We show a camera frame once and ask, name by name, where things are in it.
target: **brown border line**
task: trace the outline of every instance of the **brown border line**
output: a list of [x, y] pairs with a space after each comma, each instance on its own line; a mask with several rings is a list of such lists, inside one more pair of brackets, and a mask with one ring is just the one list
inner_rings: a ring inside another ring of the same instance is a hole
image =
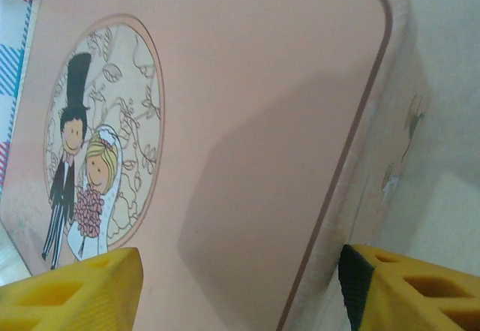
[[343, 146], [342, 153], [340, 154], [339, 161], [337, 163], [337, 167], [335, 168], [334, 175], [332, 177], [330, 186], [328, 187], [324, 202], [322, 204], [322, 207], [319, 211], [319, 216], [316, 220], [316, 223], [313, 227], [312, 235], [311, 238], [307, 244], [307, 248], [305, 249], [304, 257], [302, 258], [302, 261], [300, 263], [300, 267], [298, 268], [297, 275], [295, 277], [295, 281], [293, 282], [291, 291], [289, 293], [288, 299], [286, 301], [286, 305], [283, 309], [282, 315], [280, 316], [280, 320], [277, 326], [277, 331], [281, 331], [283, 327], [285, 326], [285, 323], [287, 321], [288, 314], [290, 312], [290, 308], [292, 306], [293, 300], [295, 298], [296, 292], [299, 288], [300, 281], [302, 280], [302, 276], [305, 272], [305, 268], [307, 266], [308, 260], [310, 258], [311, 252], [314, 248], [315, 242], [318, 237], [318, 233], [320, 231], [320, 226], [322, 225], [323, 219], [326, 215], [326, 212], [328, 210], [329, 204], [332, 200], [333, 193], [335, 190], [335, 187], [338, 183], [338, 180], [341, 175], [341, 171], [344, 168], [345, 161], [348, 156], [348, 152], [350, 150], [350, 147], [353, 143], [353, 138], [357, 132], [357, 129], [359, 127], [360, 120], [362, 119], [363, 112], [365, 110], [365, 106], [367, 104], [368, 98], [370, 97], [371, 90], [373, 88], [375, 79], [377, 78], [378, 71], [380, 69], [380, 65], [382, 64], [383, 57], [386, 53], [387, 46], [389, 45], [390, 38], [392, 36], [392, 26], [393, 26], [393, 14], [392, 14], [392, 7], [390, 5], [389, 0], [380, 0], [383, 10], [385, 12], [385, 32], [384, 36], [382, 39], [382, 43], [380, 44], [379, 52], [376, 55], [375, 62], [373, 63], [372, 71], [370, 73], [370, 76], [368, 77], [367, 84], [365, 85], [365, 89], [363, 92], [363, 95], [361, 97], [357, 112], [355, 114], [355, 117], [353, 119], [352, 127], [349, 131], [349, 134], [346, 138], [345, 144]]
[[368, 98], [370, 97], [371, 90], [374, 87], [375, 79], [377, 78], [377, 74], [382, 64], [383, 57], [385, 56], [390, 38], [392, 36], [392, 29], [393, 29], [392, 6], [390, 5], [389, 0], [380, 0], [380, 2], [382, 3], [382, 7], [385, 12], [385, 31], [383, 34], [382, 43], [380, 44], [380, 49], [376, 55], [375, 62], [373, 63], [372, 71], [370, 73], [370, 76], [368, 77], [367, 84], [365, 85], [365, 90], [363, 92], [363, 95], [361, 96], [357, 112], [353, 119], [352, 127], [346, 138], [342, 153], [340, 154], [337, 167], [335, 168], [335, 172], [331, 179], [330, 186], [328, 187], [325, 199], [323, 201], [322, 208], [320, 209], [318, 219], [316, 220], [315, 226], [313, 227], [312, 236], [308, 241], [307, 248], [304, 253], [304, 257], [302, 258], [300, 267], [298, 268], [297, 276], [295, 277], [295, 281], [293, 282], [292, 289], [286, 301], [286, 305], [283, 309], [282, 315], [280, 317], [280, 321], [278, 322], [277, 331], [282, 331], [284, 329], [285, 323], [287, 322], [287, 318], [288, 318], [290, 309], [292, 307], [293, 300], [295, 299], [300, 282], [302, 281], [302, 277], [305, 273], [305, 269], [307, 267], [308, 261], [310, 260], [310, 255], [314, 249], [315, 242], [320, 232], [320, 227], [329, 209], [330, 202], [332, 201], [332, 198], [333, 198], [333, 193], [337, 187], [337, 183], [341, 176], [341, 172], [344, 168], [345, 161], [350, 151], [350, 147], [352, 146], [353, 138], [355, 137], [356, 132], [359, 128], [359, 124], [362, 119], [365, 106], [368, 102]]

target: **circular illustration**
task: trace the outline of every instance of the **circular illustration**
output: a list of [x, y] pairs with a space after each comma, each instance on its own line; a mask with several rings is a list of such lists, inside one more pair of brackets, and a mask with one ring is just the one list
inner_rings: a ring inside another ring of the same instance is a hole
[[44, 172], [52, 214], [62, 209], [68, 245], [82, 260], [125, 243], [147, 213], [164, 90], [153, 41], [133, 17], [100, 21], [72, 46], [52, 90]]

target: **black suit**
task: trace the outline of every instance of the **black suit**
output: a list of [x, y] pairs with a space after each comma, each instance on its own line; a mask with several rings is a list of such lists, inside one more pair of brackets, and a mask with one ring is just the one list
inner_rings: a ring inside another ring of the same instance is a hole
[[45, 245], [43, 245], [42, 257], [45, 258], [55, 241], [53, 249], [52, 269], [55, 269], [59, 263], [59, 255], [62, 246], [62, 237], [65, 223], [72, 222], [74, 216], [74, 197], [75, 197], [75, 163], [69, 166], [67, 178], [65, 178], [65, 163], [63, 158], [58, 163], [55, 177], [53, 178], [52, 188], [50, 189], [49, 200], [52, 205], [52, 216], [48, 233], [46, 234]]

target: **cartoon bride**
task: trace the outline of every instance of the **cartoon bride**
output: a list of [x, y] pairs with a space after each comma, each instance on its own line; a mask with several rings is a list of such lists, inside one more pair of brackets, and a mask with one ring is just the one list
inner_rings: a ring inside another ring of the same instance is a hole
[[85, 175], [78, 191], [67, 242], [77, 260], [108, 251], [107, 230], [122, 174], [122, 145], [108, 125], [88, 142]]

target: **top hat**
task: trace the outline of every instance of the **top hat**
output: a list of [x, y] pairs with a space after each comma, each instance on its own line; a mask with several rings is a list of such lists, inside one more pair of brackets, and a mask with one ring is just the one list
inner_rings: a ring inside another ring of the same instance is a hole
[[85, 93], [85, 83], [91, 60], [90, 53], [79, 53], [68, 62], [67, 108], [88, 109], [83, 105], [83, 94]]

